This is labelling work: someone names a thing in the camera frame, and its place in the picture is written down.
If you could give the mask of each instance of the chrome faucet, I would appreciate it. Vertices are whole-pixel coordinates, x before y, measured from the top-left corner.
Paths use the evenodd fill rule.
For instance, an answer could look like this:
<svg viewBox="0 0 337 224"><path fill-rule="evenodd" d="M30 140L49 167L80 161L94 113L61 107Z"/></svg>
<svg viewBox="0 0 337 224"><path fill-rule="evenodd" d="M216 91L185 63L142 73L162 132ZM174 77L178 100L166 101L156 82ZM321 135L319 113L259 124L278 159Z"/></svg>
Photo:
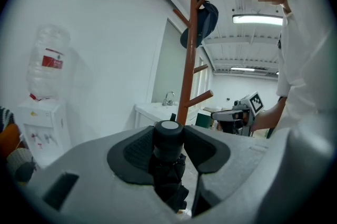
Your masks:
<svg viewBox="0 0 337 224"><path fill-rule="evenodd" d="M173 97L174 97L174 93L172 91L169 91L167 94L166 94L166 97L163 101L163 106L172 106L173 105L173 100L167 100L167 95L172 93Z"/></svg>

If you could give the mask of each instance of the wooden coat rack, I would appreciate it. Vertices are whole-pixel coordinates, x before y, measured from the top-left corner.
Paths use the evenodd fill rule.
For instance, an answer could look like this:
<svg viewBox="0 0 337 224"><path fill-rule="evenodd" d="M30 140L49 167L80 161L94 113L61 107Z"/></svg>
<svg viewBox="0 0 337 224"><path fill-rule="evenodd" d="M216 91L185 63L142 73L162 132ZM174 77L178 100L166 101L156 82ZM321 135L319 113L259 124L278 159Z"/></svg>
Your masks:
<svg viewBox="0 0 337 224"><path fill-rule="evenodd" d="M205 0L191 0L190 6L190 20L188 21L184 15L178 10L174 9L173 12L183 21L183 23L189 29L189 36L187 39L187 52L185 61L185 70L183 85L181 88L180 102L178 108L177 122L185 125L187 119L187 113L189 107L196 105L204 100L207 100L213 96L213 92L208 90L207 92L197 96L194 99L191 98L193 74L208 68L208 65L202 65L194 68L195 64L195 52L196 52L196 39L197 39L197 11Z"/></svg>

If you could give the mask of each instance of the person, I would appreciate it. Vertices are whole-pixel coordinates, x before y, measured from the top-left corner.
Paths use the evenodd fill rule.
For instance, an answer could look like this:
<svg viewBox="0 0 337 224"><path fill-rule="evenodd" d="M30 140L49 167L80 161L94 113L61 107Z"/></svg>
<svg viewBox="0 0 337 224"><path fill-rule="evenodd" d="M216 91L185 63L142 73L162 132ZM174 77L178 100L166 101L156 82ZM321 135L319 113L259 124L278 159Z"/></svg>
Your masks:
<svg viewBox="0 0 337 224"><path fill-rule="evenodd" d="M295 125L304 115L317 111L317 101L303 78L308 62L322 46L322 40L333 31L334 20L329 15L327 0L258 0L281 5L284 18L278 41L279 78L276 94L280 101L260 113L251 130L281 128ZM318 73L312 73L316 79Z"/></svg>

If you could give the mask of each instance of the fluorescent light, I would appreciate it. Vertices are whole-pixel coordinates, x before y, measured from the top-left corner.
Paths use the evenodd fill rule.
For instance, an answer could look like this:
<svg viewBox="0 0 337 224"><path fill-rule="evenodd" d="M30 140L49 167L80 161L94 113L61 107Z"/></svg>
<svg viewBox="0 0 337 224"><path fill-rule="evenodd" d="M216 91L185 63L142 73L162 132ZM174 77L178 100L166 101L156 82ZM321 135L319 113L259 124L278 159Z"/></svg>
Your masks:
<svg viewBox="0 0 337 224"><path fill-rule="evenodd" d="M236 14L233 15L234 24L246 24L246 23L257 23L257 24L275 24L282 25L283 18L280 16L272 15L262 15L262 14Z"/></svg>
<svg viewBox="0 0 337 224"><path fill-rule="evenodd" d="M246 67L231 67L231 70L239 70L239 71L255 71L255 69L247 69Z"/></svg>

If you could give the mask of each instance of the white shirt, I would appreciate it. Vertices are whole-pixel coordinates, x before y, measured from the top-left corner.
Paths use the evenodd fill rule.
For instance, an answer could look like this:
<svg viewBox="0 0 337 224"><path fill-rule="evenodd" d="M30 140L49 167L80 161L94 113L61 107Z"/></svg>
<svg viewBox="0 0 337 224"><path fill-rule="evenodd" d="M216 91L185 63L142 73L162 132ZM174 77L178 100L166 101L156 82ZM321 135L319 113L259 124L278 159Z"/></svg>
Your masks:
<svg viewBox="0 0 337 224"><path fill-rule="evenodd" d="M277 95L288 98L276 131L292 127L304 115L316 112L318 100L313 96L308 80L303 77L303 71L311 70L306 75L307 78L310 76L310 84L322 75L315 71L315 66L322 63L322 59L317 61L312 57L334 25L326 0L288 0L288 4L292 12L283 19L277 85Z"/></svg>

